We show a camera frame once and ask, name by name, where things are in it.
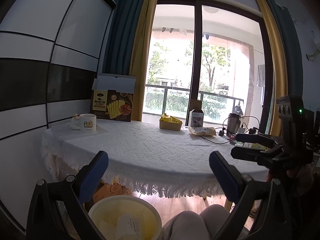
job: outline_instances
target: mug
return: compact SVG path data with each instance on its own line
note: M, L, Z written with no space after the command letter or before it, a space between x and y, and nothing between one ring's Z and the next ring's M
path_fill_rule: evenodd
M81 114L71 119L71 128L81 132L95 132L97 116L95 114Z

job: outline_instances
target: table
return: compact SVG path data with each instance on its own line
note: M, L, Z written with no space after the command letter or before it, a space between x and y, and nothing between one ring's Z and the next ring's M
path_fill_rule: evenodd
M226 142L220 136L212 141ZM266 177L267 169L256 163L235 160L229 143L216 145L189 131L161 130L143 122L97 119L95 134L72 130L70 124L54 126L43 134L41 147L47 169L55 180L70 169L78 172L99 150L109 155L103 182L121 185L144 194L162 197L223 194L209 167L209 155L218 150L228 163L256 180Z

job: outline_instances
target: yellow bucket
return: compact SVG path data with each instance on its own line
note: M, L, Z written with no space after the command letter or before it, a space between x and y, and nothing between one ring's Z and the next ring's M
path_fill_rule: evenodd
M97 227L101 220L116 226L118 218L124 214L140 218L144 240L156 240L161 232L161 218L157 210L148 202L133 196L117 195L95 203L89 216Z

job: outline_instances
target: window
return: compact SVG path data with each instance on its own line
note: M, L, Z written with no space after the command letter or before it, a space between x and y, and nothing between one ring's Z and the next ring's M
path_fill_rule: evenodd
M220 127L229 113L239 113L261 119L263 131L272 71L261 17L208 0L158 0L143 114L167 113L187 122L189 101L198 99L204 126ZM249 127L258 126L254 118L243 121Z

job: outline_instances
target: gray pants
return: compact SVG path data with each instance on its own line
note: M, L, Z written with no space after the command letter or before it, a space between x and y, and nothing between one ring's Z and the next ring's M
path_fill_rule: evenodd
M221 205L211 205L199 215L183 211L168 221L161 230L158 240L211 240L219 232L230 213ZM238 239L247 236L243 228Z

